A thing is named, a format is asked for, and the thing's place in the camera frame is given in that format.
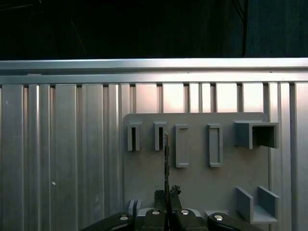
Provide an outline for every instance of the corrugated metal wall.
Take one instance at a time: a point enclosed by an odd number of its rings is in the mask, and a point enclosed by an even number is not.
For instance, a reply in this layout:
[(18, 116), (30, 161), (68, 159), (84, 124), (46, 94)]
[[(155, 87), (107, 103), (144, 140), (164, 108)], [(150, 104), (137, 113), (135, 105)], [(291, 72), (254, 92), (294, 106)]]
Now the corrugated metal wall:
[(269, 188), (282, 198), (272, 230), (305, 230), (307, 75), (295, 73), (296, 83), (281, 75), (282, 82), (157, 76), (146, 84), (2, 85), (0, 227), (75, 231), (125, 209), (120, 131), (129, 113), (265, 112), (281, 134), (269, 153)]

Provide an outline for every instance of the gray pegboard panel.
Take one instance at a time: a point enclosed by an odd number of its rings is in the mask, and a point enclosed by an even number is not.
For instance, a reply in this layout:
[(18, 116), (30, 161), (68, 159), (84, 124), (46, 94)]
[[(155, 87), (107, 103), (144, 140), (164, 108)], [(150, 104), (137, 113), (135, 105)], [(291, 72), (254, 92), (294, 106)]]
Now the gray pegboard panel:
[[(125, 116), (123, 140), (128, 140), (129, 124), (140, 124), (142, 134), (142, 148), (139, 151), (128, 151), (128, 144), (123, 144), (125, 203), (128, 205), (130, 200), (142, 200), (141, 208), (153, 207), (155, 190), (164, 188), (164, 151), (159, 148), (159, 127), (169, 133), (169, 183), (181, 187), (183, 207), (196, 209), (203, 217), (205, 211), (234, 211), (236, 187), (242, 188), (257, 201), (258, 187), (268, 187), (268, 148), (254, 146), (249, 150), (235, 146), (235, 121), (253, 121), (261, 125), (267, 122), (267, 117), (263, 113)], [(213, 124), (219, 125), (212, 128), (221, 129), (222, 137), (219, 137), (219, 131), (212, 134), (208, 131), (209, 125)], [(184, 132), (177, 136), (180, 128)], [(210, 140), (219, 142), (216, 144), (218, 146), (210, 148)], [(210, 167), (210, 150), (216, 152), (214, 159), (223, 160), (223, 165)]]

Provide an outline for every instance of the square tube holder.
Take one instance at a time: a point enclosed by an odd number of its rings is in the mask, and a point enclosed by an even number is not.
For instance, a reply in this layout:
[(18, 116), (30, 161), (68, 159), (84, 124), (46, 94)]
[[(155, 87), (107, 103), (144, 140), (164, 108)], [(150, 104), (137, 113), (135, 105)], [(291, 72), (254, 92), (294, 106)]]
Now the square tube holder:
[(254, 146), (278, 148), (278, 123), (235, 121), (236, 146), (253, 149)]

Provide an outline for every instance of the wall-mounted holder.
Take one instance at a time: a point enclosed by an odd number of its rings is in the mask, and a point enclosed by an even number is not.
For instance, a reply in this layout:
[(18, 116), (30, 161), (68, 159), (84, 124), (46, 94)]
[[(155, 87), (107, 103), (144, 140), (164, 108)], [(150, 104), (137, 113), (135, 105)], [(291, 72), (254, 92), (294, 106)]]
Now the wall-mounted holder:
[(188, 167), (188, 125), (175, 125), (175, 159), (176, 167)]
[(278, 220), (280, 198), (266, 188), (257, 190), (258, 204), (254, 205), (252, 195), (236, 187), (236, 210), (250, 224), (272, 224)]
[(167, 122), (154, 122), (155, 126), (155, 151), (164, 149), (164, 133), (168, 131)]
[(127, 125), (128, 151), (139, 151), (141, 148), (141, 124), (134, 122)]
[(236, 146), (253, 149), (255, 146), (278, 148), (278, 123), (235, 121)]
[(223, 135), (221, 124), (208, 124), (208, 165), (222, 167)]
[(128, 213), (137, 216), (141, 210), (142, 200), (130, 200), (128, 205)]

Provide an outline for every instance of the silver bolt head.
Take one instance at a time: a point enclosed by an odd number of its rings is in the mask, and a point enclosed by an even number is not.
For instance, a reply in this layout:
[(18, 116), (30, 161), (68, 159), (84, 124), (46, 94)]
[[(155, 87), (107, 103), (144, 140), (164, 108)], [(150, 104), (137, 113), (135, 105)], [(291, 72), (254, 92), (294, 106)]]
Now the silver bolt head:
[(128, 216), (125, 216), (125, 215), (124, 215), (124, 216), (121, 216), (121, 217), (120, 217), (120, 220), (128, 220)]
[(218, 221), (222, 221), (223, 217), (221, 215), (215, 215), (214, 218)]
[(188, 215), (188, 214), (189, 214), (188, 210), (186, 210), (186, 209), (183, 209), (183, 210), (181, 211), (181, 213), (182, 213), (183, 215)]
[(152, 212), (152, 214), (153, 214), (153, 215), (158, 215), (158, 214), (160, 214), (160, 212), (159, 212), (158, 210), (154, 210), (154, 211)]

